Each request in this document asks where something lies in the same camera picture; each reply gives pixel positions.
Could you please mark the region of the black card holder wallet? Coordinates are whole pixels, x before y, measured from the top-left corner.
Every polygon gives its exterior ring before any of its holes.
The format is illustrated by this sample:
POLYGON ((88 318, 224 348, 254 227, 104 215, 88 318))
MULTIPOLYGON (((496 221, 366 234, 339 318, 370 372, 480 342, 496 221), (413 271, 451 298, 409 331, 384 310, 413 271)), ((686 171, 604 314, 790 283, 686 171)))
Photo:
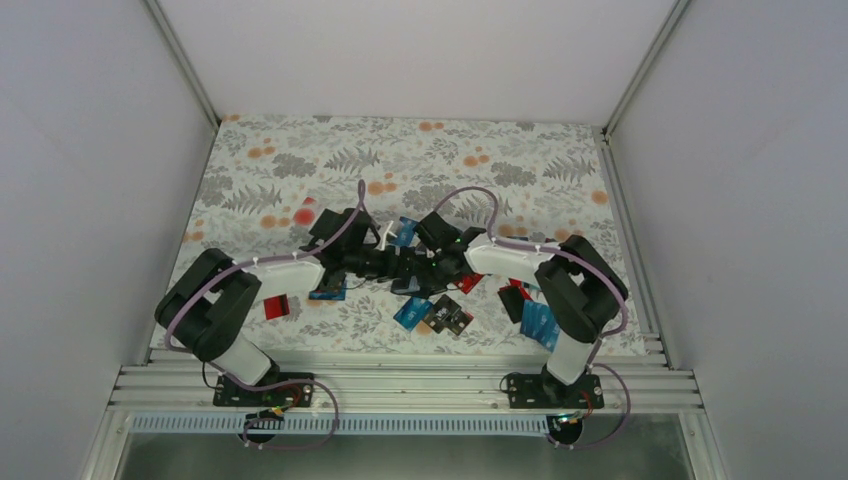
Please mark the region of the black card holder wallet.
POLYGON ((401 261, 394 273, 390 292, 395 295, 429 298, 436 294, 435 263, 432 260, 401 261))

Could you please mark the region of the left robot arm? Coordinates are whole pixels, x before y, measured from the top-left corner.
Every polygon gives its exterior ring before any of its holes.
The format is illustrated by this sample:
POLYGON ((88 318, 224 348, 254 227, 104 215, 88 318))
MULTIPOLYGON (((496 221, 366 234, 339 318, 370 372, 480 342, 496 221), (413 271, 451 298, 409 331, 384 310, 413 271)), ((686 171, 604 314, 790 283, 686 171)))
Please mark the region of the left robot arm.
POLYGON ((154 310, 167 348, 216 367, 255 405, 277 394, 279 368, 242 328, 257 300, 337 289, 348 275, 366 281, 410 278, 413 255, 366 242, 375 228, 360 208, 324 211, 311 243, 293 253, 238 263, 219 248, 203 251, 154 310))

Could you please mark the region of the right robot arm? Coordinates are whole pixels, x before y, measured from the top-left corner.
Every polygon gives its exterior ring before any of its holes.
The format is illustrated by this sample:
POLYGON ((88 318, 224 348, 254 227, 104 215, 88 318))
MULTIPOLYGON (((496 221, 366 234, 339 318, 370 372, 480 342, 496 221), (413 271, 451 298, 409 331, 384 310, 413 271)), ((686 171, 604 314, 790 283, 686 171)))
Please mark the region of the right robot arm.
POLYGON ((465 231, 432 212, 414 227, 428 253, 416 259, 400 286, 408 295, 429 297, 472 275, 502 275, 541 290, 560 333, 548 357, 541 391, 555 407, 580 393, 580 382, 599 349, 606 325, 626 318, 623 281, 583 237, 536 244, 489 237, 478 227, 465 231))

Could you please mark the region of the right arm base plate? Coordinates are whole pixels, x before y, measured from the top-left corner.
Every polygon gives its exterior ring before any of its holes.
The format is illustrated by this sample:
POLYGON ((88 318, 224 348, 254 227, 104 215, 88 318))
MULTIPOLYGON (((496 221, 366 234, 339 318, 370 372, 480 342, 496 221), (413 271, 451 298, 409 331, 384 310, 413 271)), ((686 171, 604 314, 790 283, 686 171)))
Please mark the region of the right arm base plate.
POLYGON ((542 374, 509 373, 500 388, 512 409, 600 409, 605 406, 597 375, 584 373, 566 385, 542 374))

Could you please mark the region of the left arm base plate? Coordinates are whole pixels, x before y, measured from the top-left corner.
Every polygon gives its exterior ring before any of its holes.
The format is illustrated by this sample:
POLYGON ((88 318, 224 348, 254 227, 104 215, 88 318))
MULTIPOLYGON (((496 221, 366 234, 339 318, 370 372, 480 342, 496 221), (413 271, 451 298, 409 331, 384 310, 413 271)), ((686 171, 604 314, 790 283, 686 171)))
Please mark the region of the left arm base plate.
POLYGON ((247 390, 226 376, 217 380, 212 404, 216 407, 298 407, 308 408, 312 404, 313 386, 293 384, 269 390, 247 390))

